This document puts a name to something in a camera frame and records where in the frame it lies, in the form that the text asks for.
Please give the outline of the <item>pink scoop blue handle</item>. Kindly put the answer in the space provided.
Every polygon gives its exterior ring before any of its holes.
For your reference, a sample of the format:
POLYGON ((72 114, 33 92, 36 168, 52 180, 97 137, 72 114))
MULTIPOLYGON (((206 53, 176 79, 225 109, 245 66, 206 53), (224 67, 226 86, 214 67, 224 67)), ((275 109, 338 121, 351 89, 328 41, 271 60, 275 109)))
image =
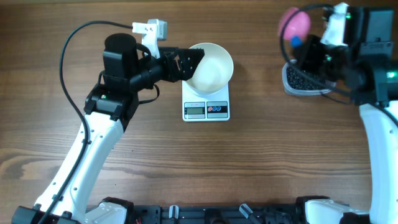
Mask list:
MULTIPOLYGON (((279 21, 279 36, 281 35, 282 28, 289 17, 296 11, 298 11, 297 7, 291 7, 284 13, 279 21)), ((310 28, 310 16, 306 12, 300 12, 287 24, 283 39, 288 40, 293 48, 299 47, 303 44, 303 41, 308 35, 310 28)))

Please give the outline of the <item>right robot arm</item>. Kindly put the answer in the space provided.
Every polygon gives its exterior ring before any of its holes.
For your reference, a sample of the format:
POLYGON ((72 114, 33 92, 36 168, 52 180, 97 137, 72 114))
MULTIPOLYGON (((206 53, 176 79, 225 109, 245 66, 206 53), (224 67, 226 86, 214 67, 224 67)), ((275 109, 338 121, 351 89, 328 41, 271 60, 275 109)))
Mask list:
POLYGON ((308 36, 308 8, 293 9, 280 24, 294 58, 288 64, 304 78, 341 93, 359 107, 368 139, 372 198, 367 212, 329 198, 301 199, 305 223, 397 222, 397 61, 392 58, 394 11, 389 7, 322 4, 326 31, 308 36))

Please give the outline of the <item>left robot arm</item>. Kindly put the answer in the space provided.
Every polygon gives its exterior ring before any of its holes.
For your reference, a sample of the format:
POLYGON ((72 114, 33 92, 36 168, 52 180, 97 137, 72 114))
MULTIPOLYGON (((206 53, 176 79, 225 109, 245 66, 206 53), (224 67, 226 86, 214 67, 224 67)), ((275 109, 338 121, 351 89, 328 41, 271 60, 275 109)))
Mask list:
POLYGON ((142 45, 129 34, 107 37, 104 71, 86 98, 80 132, 52 183, 32 208, 18 207, 12 222, 129 223, 134 205, 126 200, 108 197, 87 211, 100 170, 142 103, 138 92, 190 79, 204 56, 202 49, 142 45))

